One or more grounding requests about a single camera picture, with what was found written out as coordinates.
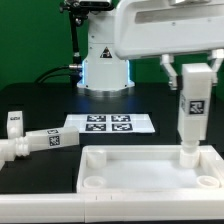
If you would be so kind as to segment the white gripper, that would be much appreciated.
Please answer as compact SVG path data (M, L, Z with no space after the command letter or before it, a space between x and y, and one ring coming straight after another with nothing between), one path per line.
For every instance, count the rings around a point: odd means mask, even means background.
M114 32L115 52L122 59L162 55L171 90L182 88L171 54L212 50L211 81L218 83L224 62L224 0L121 0Z

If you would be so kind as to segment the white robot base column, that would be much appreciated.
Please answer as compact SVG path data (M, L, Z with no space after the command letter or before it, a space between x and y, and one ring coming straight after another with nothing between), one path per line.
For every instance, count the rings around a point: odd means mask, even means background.
M91 12L88 18L88 53L82 62L78 90L94 97L128 94L135 83L130 79L130 63L114 52L115 10Z

